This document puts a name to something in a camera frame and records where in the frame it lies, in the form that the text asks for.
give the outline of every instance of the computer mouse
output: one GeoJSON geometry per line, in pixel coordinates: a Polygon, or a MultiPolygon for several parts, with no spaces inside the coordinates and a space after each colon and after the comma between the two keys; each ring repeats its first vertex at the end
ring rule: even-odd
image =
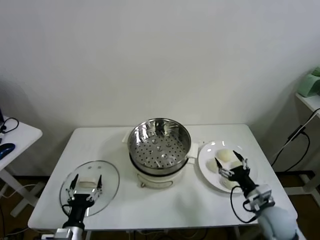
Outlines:
{"type": "Polygon", "coordinates": [[[13,143],[5,143],[0,145],[0,160],[11,153],[16,148],[13,143]]]}

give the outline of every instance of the pot handle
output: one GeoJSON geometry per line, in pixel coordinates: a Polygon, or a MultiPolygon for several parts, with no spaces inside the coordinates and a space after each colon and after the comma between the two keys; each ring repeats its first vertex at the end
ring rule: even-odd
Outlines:
{"type": "Polygon", "coordinates": [[[189,152],[186,154],[188,158],[188,164],[195,164],[195,160],[198,158],[199,144],[192,142],[189,152]]]}

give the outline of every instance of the white shelf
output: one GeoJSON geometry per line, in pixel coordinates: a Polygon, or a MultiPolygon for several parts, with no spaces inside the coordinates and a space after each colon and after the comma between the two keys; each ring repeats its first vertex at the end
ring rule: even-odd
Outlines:
{"type": "Polygon", "coordinates": [[[303,97],[299,93],[296,93],[295,96],[300,99],[312,112],[316,109],[320,109],[320,96],[310,96],[303,97]]]}

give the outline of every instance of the black cable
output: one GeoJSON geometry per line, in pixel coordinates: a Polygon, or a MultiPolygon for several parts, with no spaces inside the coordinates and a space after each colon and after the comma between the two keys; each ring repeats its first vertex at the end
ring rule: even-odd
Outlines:
{"type": "Polygon", "coordinates": [[[20,122],[19,122],[18,119],[14,118],[14,117],[9,117],[9,118],[7,118],[7,119],[3,122],[2,126],[0,127],[0,132],[3,133],[3,134],[10,133],[10,132],[12,132],[13,130],[15,130],[15,129],[18,128],[19,123],[20,123],[20,122]],[[8,131],[5,131],[5,130],[7,129],[6,123],[7,123],[7,121],[9,121],[9,120],[15,120],[15,121],[16,121],[16,126],[15,126],[14,128],[12,128],[12,129],[8,130],[8,131]]]}
{"type": "Polygon", "coordinates": [[[304,154],[302,155],[302,157],[300,158],[300,160],[297,161],[297,162],[296,162],[294,165],[292,165],[291,167],[289,167],[287,170],[285,170],[285,172],[287,172],[287,171],[289,171],[290,169],[292,169],[292,168],[294,168],[295,166],[297,166],[297,165],[304,159],[304,157],[305,157],[305,156],[307,155],[307,153],[308,153],[308,150],[309,150],[309,147],[310,147],[310,143],[311,143],[310,137],[309,137],[308,134],[306,134],[304,131],[301,132],[301,134],[302,134],[302,135],[305,135],[306,138],[307,138],[307,140],[308,140],[308,145],[307,145],[307,147],[306,147],[306,150],[305,150],[304,154]]]}
{"type": "Polygon", "coordinates": [[[313,112],[312,112],[312,114],[310,115],[310,117],[308,118],[308,120],[307,121],[305,121],[305,123],[304,124],[306,124],[306,122],[308,122],[314,115],[315,115],[315,113],[317,112],[317,111],[319,111],[320,110],[320,108],[317,108],[316,110],[314,110],[313,112]]]}
{"type": "Polygon", "coordinates": [[[61,206],[61,208],[62,208],[62,211],[63,211],[63,213],[67,216],[67,217],[69,217],[69,214],[67,213],[67,211],[65,210],[65,207],[71,207],[69,204],[63,204],[62,206],[61,206]]]}
{"type": "MultiPolygon", "coordinates": [[[[306,128],[306,127],[303,127],[303,128],[302,128],[302,126],[304,126],[311,118],[313,118],[313,116],[314,116],[315,114],[318,114],[317,111],[319,111],[319,110],[320,110],[320,108],[317,108],[316,110],[314,110],[314,111],[311,113],[311,115],[309,116],[309,118],[304,122],[304,124],[300,125],[293,133],[291,133],[291,135],[288,137],[288,139],[287,139],[287,141],[285,142],[284,145],[286,145],[286,144],[290,141],[290,139],[291,139],[296,133],[299,132],[299,133],[291,140],[291,142],[292,142],[294,139],[296,139],[296,137],[298,137],[299,134],[302,134],[302,133],[303,133],[303,130],[306,128]]],[[[278,160],[278,158],[279,158],[279,156],[280,156],[280,154],[282,153],[283,150],[284,150],[284,148],[281,149],[280,152],[278,152],[278,154],[276,155],[275,160],[274,160],[274,162],[271,164],[271,166],[275,165],[276,161],[278,160]]]]}
{"type": "Polygon", "coordinates": [[[208,228],[206,228],[204,236],[202,238],[200,238],[199,240],[204,240],[208,235],[208,231],[209,231],[208,228]]]}
{"type": "Polygon", "coordinates": [[[1,217],[2,217],[2,228],[3,228],[3,238],[6,236],[6,226],[5,226],[5,216],[4,212],[2,211],[2,207],[0,205],[1,217]]]}
{"type": "Polygon", "coordinates": [[[240,188],[240,189],[241,189],[241,187],[240,187],[240,186],[234,186],[234,187],[231,189],[231,193],[230,193],[230,203],[231,203],[232,211],[233,211],[234,215],[236,216],[236,218],[239,219],[240,222],[242,222],[242,223],[244,223],[244,224],[249,224],[249,223],[255,221],[255,220],[257,219],[257,217],[256,217],[256,216],[253,216],[250,220],[244,221],[244,220],[242,220],[242,219],[237,215],[237,213],[236,213],[236,211],[235,211],[235,208],[234,208],[234,204],[233,204],[233,202],[232,202],[232,195],[233,195],[234,190],[235,190],[236,188],[240,188]]]}
{"type": "Polygon", "coordinates": [[[244,208],[244,210],[246,210],[246,211],[249,212],[249,213],[254,213],[254,212],[255,212],[254,210],[251,210],[251,209],[246,208],[246,204],[247,204],[247,203],[249,203],[249,202],[244,201],[244,202],[242,203],[242,207],[244,208]]]}

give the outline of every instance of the wire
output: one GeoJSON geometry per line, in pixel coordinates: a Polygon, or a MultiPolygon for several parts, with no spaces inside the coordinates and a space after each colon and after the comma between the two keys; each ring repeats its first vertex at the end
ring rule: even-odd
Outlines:
{"type": "Polygon", "coordinates": [[[25,227],[25,228],[24,228],[23,230],[21,230],[21,231],[17,231],[17,232],[9,233],[9,234],[7,234],[6,236],[11,236],[11,235],[21,234],[21,233],[23,233],[23,232],[27,231],[28,229],[29,229],[29,227],[25,227]]]}
{"type": "Polygon", "coordinates": [[[281,149],[281,150],[278,152],[278,154],[277,154],[276,157],[275,157],[274,162],[271,164],[271,167],[273,167],[273,165],[275,165],[276,161],[278,161],[278,158],[279,158],[279,156],[280,156],[280,154],[282,153],[283,150],[284,150],[284,148],[281,149]]]}
{"type": "Polygon", "coordinates": [[[138,233],[140,233],[142,235],[149,235],[149,234],[163,233],[163,232],[164,231],[151,231],[151,232],[143,233],[142,231],[138,231],[138,233]]]}
{"type": "Polygon", "coordinates": [[[244,221],[244,220],[242,220],[242,219],[237,215],[237,213],[236,213],[236,211],[235,211],[235,208],[234,208],[234,204],[233,204],[233,202],[232,202],[232,195],[233,195],[234,190],[235,190],[236,188],[240,188],[240,189],[241,189],[241,187],[240,187],[240,186],[234,186],[234,187],[231,189],[231,193],[230,193],[230,203],[231,203],[232,211],[233,211],[234,215],[236,216],[236,218],[239,219],[240,222],[242,222],[242,223],[244,223],[244,224],[249,224],[249,223],[255,221],[255,220],[257,219],[257,217],[256,217],[256,216],[253,216],[250,220],[244,221]]]}
{"type": "Polygon", "coordinates": [[[286,143],[282,146],[282,148],[279,151],[277,151],[274,155],[272,155],[272,158],[275,155],[279,154],[298,134],[300,134],[301,129],[303,129],[318,114],[318,112],[320,112],[320,108],[313,111],[313,113],[310,115],[308,120],[299,128],[299,130],[288,141],[286,141],[286,143]]]}
{"type": "Polygon", "coordinates": [[[306,146],[306,150],[304,152],[304,154],[302,155],[302,157],[300,158],[299,161],[297,161],[294,165],[292,165],[291,167],[289,167],[287,170],[285,170],[285,172],[289,171],[290,169],[294,168],[295,166],[297,166],[303,159],[304,157],[307,155],[309,147],[310,147],[310,137],[308,136],[308,134],[306,134],[304,131],[301,132],[302,135],[305,135],[307,140],[308,140],[308,145],[306,146]]]}
{"type": "Polygon", "coordinates": [[[176,231],[179,235],[181,235],[184,239],[192,239],[194,238],[198,233],[199,230],[196,230],[194,234],[192,234],[191,236],[185,236],[183,235],[179,230],[176,231]]]}
{"type": "Polygon", "coordinates": [[[7,119],[3,122],[2,126],[0,127],[0,132],[3,133],[3,134],[10,133],[10,132],[12,132],[13,130],[15,130],[15,129],[18,128],[19,123],[20,123],[20,122],[19,122],[18,119],[14,118],[14,117],[9,117],[9,118],[7,118],[7,119]],[[7,129],[6,123],[7,123],[7,121],[9,121],[9,120],[15,120],[15,121],[16,121],[16,126],[15,126],[14,128],[12,128],[12,129],[8,130],[8,131],[4,131],[4,130],[7,129]]]}
{"type": "Polygon", "coordinates": [[[247,202],[245,202],[245,201],[242,203],[242,207],[244,208],[244,210],[246,210],[249,213],[254,213],[255,212],[254,210],[250,210],[250,209],[246,208],[246,204],[247,204],[247,202]]]}
{"type": "Polygon", "coordinates": [[[69,204],[63,204],[63,205],[61,206],[63,213],[64,213],[67,217],[69,217],[69,213],[67,213],[67,211],[65,210],[65,207],[71,208],[71,206],[70,206],[69,204]]]}
{"type": "Polygon", "coordinates": [[[208,235],[208,231],[209,231],[208,228],[206,228],[204,236],[202,238],[200,238],[199,240],[204,240],[208,235]]]}
{"type": "Polygon", "coordinates": [[[4,212],[2,211],[2,207],[0,205],[1,217],[2,217],[2,228],[3,228],[3,238],[6,236],[6,226],[5,226],[5,216],[4,212]]]}
{"type": "Polygon", "coordinates": [[[18,192],[19,190],[21,190],[21,189],[24,189],[24,188],[26,188],[26,187],[30,187],[30,186],[36,186],[37,184],[28,184],[28,185],[24,185],[24,186],[22,186],[22,187],[20,187],[20,188],[18,188],[17,190],[15,190],[10,196],[5,196],[5,195],[1,195],[2,197],[4,197],[5,199],[9,199],[9,198],[11,198],[16,192],[18,192]]]}

